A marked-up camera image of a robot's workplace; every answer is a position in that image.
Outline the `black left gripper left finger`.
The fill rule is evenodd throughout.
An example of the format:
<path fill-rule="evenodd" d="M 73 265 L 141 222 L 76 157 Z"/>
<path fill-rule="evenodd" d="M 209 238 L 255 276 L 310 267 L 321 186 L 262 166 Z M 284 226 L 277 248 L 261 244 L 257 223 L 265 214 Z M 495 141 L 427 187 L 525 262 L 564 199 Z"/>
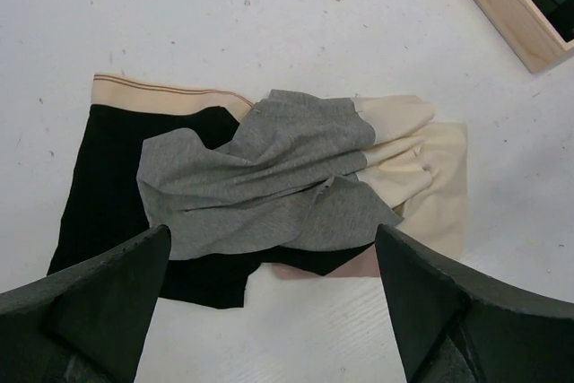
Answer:
<path fill-rule="evenodd" d="M 171 248 L 165 226 L 1 295 L 3 382 L 132 382 Z"/>

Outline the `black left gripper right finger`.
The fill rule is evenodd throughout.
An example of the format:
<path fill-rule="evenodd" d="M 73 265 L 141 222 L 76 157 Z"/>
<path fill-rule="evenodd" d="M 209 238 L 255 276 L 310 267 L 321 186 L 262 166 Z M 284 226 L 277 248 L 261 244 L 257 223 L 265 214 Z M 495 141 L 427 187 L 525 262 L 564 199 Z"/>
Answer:
<path fill-rule="evenodd" d="M 499 281 L 379 225 L 391 324 L 409 382 L 571 382 L 573 305 Z"/>

